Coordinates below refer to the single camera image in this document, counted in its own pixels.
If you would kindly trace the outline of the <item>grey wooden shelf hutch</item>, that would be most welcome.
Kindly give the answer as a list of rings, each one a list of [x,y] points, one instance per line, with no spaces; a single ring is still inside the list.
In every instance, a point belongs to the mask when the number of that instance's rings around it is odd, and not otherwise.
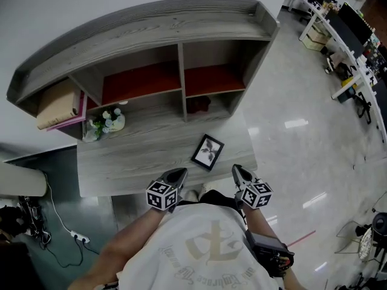
[[[32,117],[42,94],[71,79],[87,99],[86,118],[120,108],[126,124],[153,111],[187,122],[231,117],[279,31],[255,0],[164,0],[110,13],[58,37],[16,68],[7,100]],[[186,99],[206,95],[207,112]]]

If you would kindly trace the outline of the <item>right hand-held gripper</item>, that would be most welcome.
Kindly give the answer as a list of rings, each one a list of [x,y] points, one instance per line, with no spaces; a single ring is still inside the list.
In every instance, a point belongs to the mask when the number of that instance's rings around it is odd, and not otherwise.
[[[239,164],[232,166],[232,175],[238,189],[235,193],[235,201],[239,208],[246,204],[255,210],[268,204],[273,190],[267,182],[257,178],[254,172]]]

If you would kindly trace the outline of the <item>dark waste bin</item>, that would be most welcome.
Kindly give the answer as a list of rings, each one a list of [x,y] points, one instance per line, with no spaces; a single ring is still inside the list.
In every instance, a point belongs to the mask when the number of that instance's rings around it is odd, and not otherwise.
[[[337,99],[340,103],[344,103],[345,101],[351,98],[354,98],[355,94],[356,94],[356,90],[351,86],[341,95],[339,95]]]

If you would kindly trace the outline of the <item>person's white printed t-shirt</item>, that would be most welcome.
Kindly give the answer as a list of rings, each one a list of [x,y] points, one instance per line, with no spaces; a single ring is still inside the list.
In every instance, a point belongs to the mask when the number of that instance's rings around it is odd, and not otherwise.
[[[191,204],[163,218],[119,274],[119,290],[279,290],[257,262],[242,217]]]

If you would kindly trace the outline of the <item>long white office desk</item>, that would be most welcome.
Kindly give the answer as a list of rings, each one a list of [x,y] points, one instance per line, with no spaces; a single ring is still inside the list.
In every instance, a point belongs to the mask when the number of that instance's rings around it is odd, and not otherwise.
[[[305,36],[307,35],[308,30],[313,26],[316,19],[320,19],[321,23],[325,26],[325,28],[330,32],[332,35],[332,38],[339,44],[340,49],[346,53],[347,57],[351,61],[351,63],[356,67],[355,75],[353,75],[353,79],[347,83],[344,87],[340,88],[338,91],[336,91],[331,98],[333,100],[337,99],[338,96],[340,96],[342,93],[344,93],[349,87],[351,87],[353,84],[361,84],[363,83],[366,87],[366,91],[370,95],[370,102],[373,108],[373,111],[376,116],[377,120],[377,126],[379,127],[379,130],[382,133],[383,143],[387,146],[387,130],[384,124],[384,120],[382,117],[382,113],[380,111],[380,108],[377,104],[376,99],[376,93],[372,90],[371,87],[371,70],[366,67],[366,65],[362,62],[362,60],[358,57],[355,58],[354,51],[351,51],[347,44],[344,42],[344,40],[339,36],[338,32],[334,29],[334,27],[331,25],[331,21],[329,19],[326,19],[322,13],[311,3],[308,2],[308,0],[300,0],[304,5],[306,5],[308,8],[311,9],[313,12],[313,15],[299,36],[299,40],[303,41],[305,39]],[[288,10],[291,11],[293,8],[293,3],[295,0],[291,0],[288,6]]]

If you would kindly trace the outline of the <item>white patterned cushion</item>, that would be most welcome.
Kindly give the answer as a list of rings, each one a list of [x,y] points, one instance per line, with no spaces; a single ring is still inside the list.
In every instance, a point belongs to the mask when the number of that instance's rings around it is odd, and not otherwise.
[[[372,229],[369,228],[360,239],[358,256],[361,261],[367,261],[372,249]]]

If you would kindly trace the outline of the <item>black office chair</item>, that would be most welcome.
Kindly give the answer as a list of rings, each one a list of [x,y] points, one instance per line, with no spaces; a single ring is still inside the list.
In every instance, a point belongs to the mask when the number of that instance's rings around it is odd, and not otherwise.
[[[362,92],[359,92],[358,94],[356,94],[355,97],[362,107],[361,113],[357,113],[358,117],[362,118],[364,115],[366,115],[367,124],[371,124],[372,122],[371,115],[370,115],[371,103],[366,101]]]

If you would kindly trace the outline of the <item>person's right forearm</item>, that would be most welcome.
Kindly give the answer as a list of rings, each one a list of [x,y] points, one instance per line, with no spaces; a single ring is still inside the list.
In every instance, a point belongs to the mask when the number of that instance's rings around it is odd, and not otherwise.
[[[243,204],[242,209],[246,216],[247,227],[252,233],[274,237],[276,239],[278,238],[276,233],[266,221],[264,215],[261,213],[260,209],[254,210],[247,204]],[[291,268],[285,271],[283,280],[285,290],[307,290],[307,288],[301,285]]]

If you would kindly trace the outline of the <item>black framed picture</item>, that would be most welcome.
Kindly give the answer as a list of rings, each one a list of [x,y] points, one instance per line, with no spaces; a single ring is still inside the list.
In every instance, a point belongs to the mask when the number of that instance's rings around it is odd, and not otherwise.
[[[200,144],[191,157],[191,161],[206,170],[211,171],[217,162],[223,147],[224,143],[208,134],[204,134]]]

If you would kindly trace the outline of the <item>white rounded cabinet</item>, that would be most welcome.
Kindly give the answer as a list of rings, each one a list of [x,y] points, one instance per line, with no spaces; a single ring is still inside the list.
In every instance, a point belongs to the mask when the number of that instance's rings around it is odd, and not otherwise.
[[[45,174],[36,169],[0,162],[1,196],[44,196],[47,192]]]

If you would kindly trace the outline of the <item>black screen recorder device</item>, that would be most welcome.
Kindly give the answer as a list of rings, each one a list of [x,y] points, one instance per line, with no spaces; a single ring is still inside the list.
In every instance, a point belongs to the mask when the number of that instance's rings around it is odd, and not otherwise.
[[[294,253],[278,238],[245,232],[246,239],[257,261],[272,277],[284,277],[294,264]]]

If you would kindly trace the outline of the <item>cardboard box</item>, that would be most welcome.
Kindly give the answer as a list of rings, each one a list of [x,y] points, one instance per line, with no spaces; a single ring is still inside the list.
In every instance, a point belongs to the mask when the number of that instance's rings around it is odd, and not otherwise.
[[[306,35],[305,38],[303,39],[302,43],[304,46],[309,49],[309,50],[315,50],[315,51],[321,51],[323,47],[325,46],[322,43],[315,42],[313,41],[309,35]]]
[[[320,44],[325,44],[329,41],[329,36],[326,35],[323,31],[321,31],[319,28],[316,26],[312,26],[308,32],[309,38],[313,42],[317,42]]]

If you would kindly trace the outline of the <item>white pot of artificial flowers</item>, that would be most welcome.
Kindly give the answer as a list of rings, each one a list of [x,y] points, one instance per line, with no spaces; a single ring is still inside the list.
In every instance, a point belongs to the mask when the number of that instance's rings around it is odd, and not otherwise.
[[[125,116],[120,108],[110,106],[95,118],[90,119],[89,124],[100,138],[102,135],[122,130],[125,126]]]

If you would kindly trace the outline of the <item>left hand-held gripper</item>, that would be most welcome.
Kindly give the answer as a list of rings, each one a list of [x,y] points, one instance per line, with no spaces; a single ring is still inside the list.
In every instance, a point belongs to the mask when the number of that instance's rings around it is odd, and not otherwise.
[[[183,167],[164,172],[152,181],[146,189],[147,204],[159,211],[172,213],[182,200],[181,191],[187,178],[188,170]]]

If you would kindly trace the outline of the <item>person's left forearm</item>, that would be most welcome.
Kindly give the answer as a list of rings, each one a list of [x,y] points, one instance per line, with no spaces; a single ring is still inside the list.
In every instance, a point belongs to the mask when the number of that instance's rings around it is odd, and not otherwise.
[[[165,214],[165,211],[151,208],[119,231],[102,248],[91,269],[73,281],[68,290],[94,290],[98,286],[116,282],[117,273],[144,247]]]

